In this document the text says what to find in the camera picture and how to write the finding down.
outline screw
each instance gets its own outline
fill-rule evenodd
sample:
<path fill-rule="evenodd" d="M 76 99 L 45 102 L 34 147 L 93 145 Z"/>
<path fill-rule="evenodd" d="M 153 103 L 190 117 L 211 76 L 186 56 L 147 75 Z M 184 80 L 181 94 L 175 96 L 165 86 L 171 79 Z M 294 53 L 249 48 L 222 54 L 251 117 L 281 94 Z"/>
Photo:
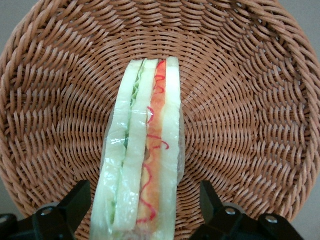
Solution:
<path fill-rule="evenodd" d="M 0 224 L 4 224 L 7 220 L 8 220 L 8 215 L 4 215 L 2 217 L 0 217 Z"/>
<path fill-rule="evenodd" d="M 278 223 L 278 220 L 274 216 L 271 216 L 271 215 L 266 216 L 265 219 L 271 224 Z"/>
<path fill-rule="evenodd" d="M 225 212 L 228 214 L 228 215 L 236 215 L 236 211 L 231 208 L 231 207 L 228 207 L 225 209 Z"/>
<path fill-rule="evenodd" d="M 52 207 L 47 207 L 47 208 L 44 208 L 41 212 L 41 216 L 46 216 L 48 214 L 50 214 L 52 212 L 53 208 Z"/>

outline plastic wrap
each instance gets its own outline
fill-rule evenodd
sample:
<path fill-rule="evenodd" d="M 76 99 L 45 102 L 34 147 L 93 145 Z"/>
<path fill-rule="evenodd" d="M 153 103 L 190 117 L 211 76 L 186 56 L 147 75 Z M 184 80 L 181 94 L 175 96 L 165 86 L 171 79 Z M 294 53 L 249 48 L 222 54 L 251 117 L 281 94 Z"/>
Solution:
<path fill-rule="evenodd" d="M 185 149 L 178 59 L 131 61 L 105 131 L 90 239 L 173 239 Z"/>

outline woven basket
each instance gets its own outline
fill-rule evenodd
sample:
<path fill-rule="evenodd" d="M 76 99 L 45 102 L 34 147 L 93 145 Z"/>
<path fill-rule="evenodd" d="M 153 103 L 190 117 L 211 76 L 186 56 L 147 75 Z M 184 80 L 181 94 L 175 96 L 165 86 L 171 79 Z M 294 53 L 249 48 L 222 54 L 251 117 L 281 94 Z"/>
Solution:
<path fill-rule="evenodd" d="M 203 223 L 201 180 L 253 218 L 298 214 L 320 170 L 320 65 L 276 0 L 41 0 L 0 60 L 0 175 L 25 216 L 82 179 L 94 198 L 129 61 L 168 56 L 187 148 L 175 239 Z"/>

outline wicker weave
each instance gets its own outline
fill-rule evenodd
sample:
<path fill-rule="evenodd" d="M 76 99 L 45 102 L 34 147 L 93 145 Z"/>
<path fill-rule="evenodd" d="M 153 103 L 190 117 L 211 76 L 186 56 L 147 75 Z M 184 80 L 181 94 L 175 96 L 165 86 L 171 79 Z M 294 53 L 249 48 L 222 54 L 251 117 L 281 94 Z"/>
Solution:
<path fill-rule="evenodd" d="M 82 179 L 94 198 L 126 66 L 168 56 L 180 61 L 187 148 L 175 239 L 203 223 L 201 180 L 253 218 L 297 215 L 320 170 L 320 65 L 276 0 L 38 2 L 0 60 L 0 175 L 24 215 Z"/>

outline black clamp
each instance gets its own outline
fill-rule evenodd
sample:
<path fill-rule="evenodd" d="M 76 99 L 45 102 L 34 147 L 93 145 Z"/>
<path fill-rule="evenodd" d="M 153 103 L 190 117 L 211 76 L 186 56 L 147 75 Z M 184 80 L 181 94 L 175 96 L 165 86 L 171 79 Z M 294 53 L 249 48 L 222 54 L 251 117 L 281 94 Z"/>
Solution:
<path fill-rule="evenodd" d="M 0 215 L 0 239 L 75 240 L 74 232 L 90 206 L 90 182 L 82 180 L 56 207 L 42 208 L 21 221 L 13 214 Z"/>
<path fill-rule="evenodd" d="M 205 224 L 190 240 L 303 240 L 283 217 L 262 214 L 258 220 L 224 206 L 209 181 L 200 184 L 200 208 Z"/>

